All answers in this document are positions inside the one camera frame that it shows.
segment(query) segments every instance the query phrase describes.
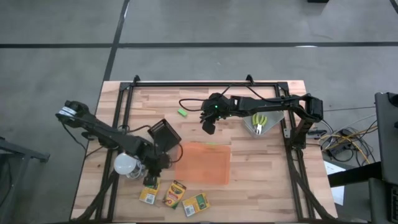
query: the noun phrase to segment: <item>gray floor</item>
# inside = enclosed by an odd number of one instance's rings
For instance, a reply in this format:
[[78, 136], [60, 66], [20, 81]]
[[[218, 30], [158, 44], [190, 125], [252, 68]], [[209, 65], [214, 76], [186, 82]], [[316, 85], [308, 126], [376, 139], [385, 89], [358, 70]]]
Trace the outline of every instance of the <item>gray floor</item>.
[[[123, 0], [0, 1], [0, 44], [111, 43]], [[135, 0], [121, 42], [398, 41], [388, 0]], [[0, 136], [51, 153], [29, 166], [14, 223], [68, 220], [83, 152], [54, 114], [65, 100], [95, 110], [109, 49], [0, 49]], [[111, 80], [305, 80], [325, 110], [372, 106], [397, 92], [397, 47], [119, 49]], [[326, 111], [340, 128], [374, 108]], [[367, 128], [372, 117], [354, 125]], [[377, 134], [365, 137], [379, 160]], [[352, 160], [348, 164], [356, 165]]]

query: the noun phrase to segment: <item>green highlighter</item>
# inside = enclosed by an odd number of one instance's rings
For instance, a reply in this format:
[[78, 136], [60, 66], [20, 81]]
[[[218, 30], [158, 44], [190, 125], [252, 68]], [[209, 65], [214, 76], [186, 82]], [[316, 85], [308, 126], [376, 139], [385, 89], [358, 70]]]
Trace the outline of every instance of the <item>green highlighter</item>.
[[182, 108], [178, 109], [178, 113], [179, 113], [181, 116], [183, 116], [184, 118], [186, 118], [187, 115], [188, 115], [188, 113], [185, 112], [185, 110], [183, 110]]

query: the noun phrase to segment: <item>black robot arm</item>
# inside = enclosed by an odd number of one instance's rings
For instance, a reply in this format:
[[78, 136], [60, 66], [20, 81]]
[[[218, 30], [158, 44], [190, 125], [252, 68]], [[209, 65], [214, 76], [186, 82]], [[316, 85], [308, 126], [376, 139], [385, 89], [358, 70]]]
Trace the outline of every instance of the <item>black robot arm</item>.
[[[300, 105], [300, 101], [305, 102], [305, 107]], [[213, 93], [202, 103], [201, 110], [203, 111], [200, 116], [203, 130], [208, 134], [214, 133], [214, 123], [217, 120], [230, 116], [246, 117], [265, 111], [293, 111], [301, 118], [301, 121], [297, 129], [290, 134], [290, 144], [292, 147], [302, 149], [305, 148], [305, 138], [311, 126], [323, 119], [322, 100], [310, 94], [257, 100], [244, 96], [231, 96], [228, 99], [220, 93]]]
[[169, 156], [154, 147], [150, 141], [110, 127], [91, 114], [87, 105], [83, 103], [66, 101], [56, 117], [62, 124], [71, 128], [85, 129], [87, 132], [82, 133], [83, 137], [90, 140], [91, 136], [96, 136], [101, 146], [117, 149], [119, 152], [138, 158], [148, 169], [144, 185], [154, 185], [162, 169], [169, 167]]

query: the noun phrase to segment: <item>wooden tabletop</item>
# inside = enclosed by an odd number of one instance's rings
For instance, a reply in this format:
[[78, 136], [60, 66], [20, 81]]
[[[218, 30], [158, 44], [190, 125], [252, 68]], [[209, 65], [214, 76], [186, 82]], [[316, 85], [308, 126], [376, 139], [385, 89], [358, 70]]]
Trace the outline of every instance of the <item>wooden tabletop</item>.
[[[304, 82], [287, 81], [290, 94], [306, 93]], [[112, 124], [120, 82], [104, 82], [96, 116], [108, 125]], [[273, 88], [255, 87], [265, 98], [275, 97]], [[161, 173], [160, 190], [154, 205], [138, 200], [143, 189], [142, 179], [131, 180], [121, 176], [116, 198], [114, 222], [276, 222], [296, 221], [294, 200], [287, 168], [286, 153], [280, 125], [275, 125], [258, 139], [251, 138], [242, 125], [242, 118], [228, 118], [216, 123], [216, 131], [208, 135], [201, 129], [200, 112], [188, 112], [180, 116], [178, 100], [182, 98], [205, 99], [213, 92], [222, 92], [224, 87], [144, 87], [134, 88], [129, 126], [131, 129], [153, 125], [165, 118], [181, 136], [182, 142], [215, 142], [231, 147], [231, 173], [228, 185], [206, 185], [182, 182], [187, 191], [183, 199], [200, 192], [207, 194], [211, 207], [190, 218], [184, 214], [182, 205], [175, 210], [162, 203], [162, 197], [174, 180], [174, 167]], [[225, 94], [255, 96], [245, 87], [232, 87]], [[200, 101], [186, 101], [186, 106], [200, 106]], [[290, 126], [287, 113], [287, 125]], [[135, 135], [150, 139], [146, 130]], [[98, 148], [91, 142], [88, 152]], [[335, 204], [319, 147], [308, 145], [304, 152], [310, 188], [319, 202], [333, 216]], [[72, 218], [78, 217], [94, 199], [101, 185], [106, 149], [92, 154], [84, 163], [76, 193]], [[305, 200], [302, 199], [304, 214]], [[108, 208], [105, 202], [104, 215]]]

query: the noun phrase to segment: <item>yellow-handled pliers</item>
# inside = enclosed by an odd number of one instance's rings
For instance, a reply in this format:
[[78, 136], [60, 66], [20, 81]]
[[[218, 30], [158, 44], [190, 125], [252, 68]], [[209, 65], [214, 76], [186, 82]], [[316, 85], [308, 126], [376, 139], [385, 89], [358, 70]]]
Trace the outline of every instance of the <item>yellow-handled pliers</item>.
[[262, 127], [267, 123], [267, 117], [256, 113], [252, 116], [251, 120], [254, 128], [256, 129], [256, 134], [261, 134]]

